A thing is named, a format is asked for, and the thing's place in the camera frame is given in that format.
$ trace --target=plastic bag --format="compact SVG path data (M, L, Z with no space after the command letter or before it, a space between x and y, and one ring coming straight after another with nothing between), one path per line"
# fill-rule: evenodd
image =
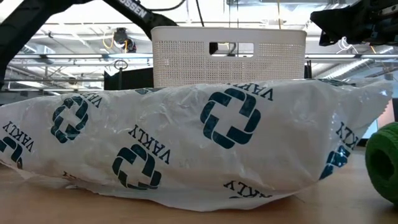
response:
M34 98L0 108L0 160L101 195L250 209L345 165L391 95L293 80Z

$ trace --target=table surface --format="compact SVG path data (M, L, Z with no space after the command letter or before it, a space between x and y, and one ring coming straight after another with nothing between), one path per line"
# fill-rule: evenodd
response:
M398 209L373 189L364 153L314 187L254 210L191 212L154 202L105 197L27 182L0 168L0 223L277 223L390 224Z

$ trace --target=perforated basket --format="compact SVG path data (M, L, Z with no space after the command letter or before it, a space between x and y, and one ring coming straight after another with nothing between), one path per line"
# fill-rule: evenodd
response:
M301 30L156 27L154 86L303 78L306 35ZM210 42L253 43L252 57L212 56Z

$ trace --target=ceiling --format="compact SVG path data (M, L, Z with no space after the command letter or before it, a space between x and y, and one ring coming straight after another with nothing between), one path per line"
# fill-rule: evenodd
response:
M6 18L22 0L4 0L0 3L0 21ZM148 9L168 8L177 5L180 0L142 0L141 4ZM325 8L345 7L352 1L328 1L328 0L286 0L280 3L280 15L276 1L261 4L259 1L242 0L247 4L228 5L225 0L199 0L201 13L207 27L240 27L240 28L266 28L278 29L278 17L284 23L282 29L305 30L307 32L307 54L355 54L370 52L368 45L348 46L344 42L339 45L320 47L318 38L321 30L309 21L310 13ZM180 26L201 26L197 5L194 0L188 0L178 9L160 12ZM52 49L55 54L106 54L123 53L123 50L113 45L111 48L111 34L117 27L127 28L127 32L137 45L137 53L152 53L151 41L143 31L126 19L118 11L103 1L92 1L83 5L75 5L70 9L52 16L36 35L27 43L31 45L44 45ZM26 66L23 60L13 61L15 68L7 74L10 76L26 76L43 78L51 74L51 78L85 77L101 78L104 66L79 66L79 67L32 67ZM131 66L130 69L147 67L149 61L142 61ZM321 74L336 66L334 63L313 64L313 74ZM69 84L60 84L68 88Z

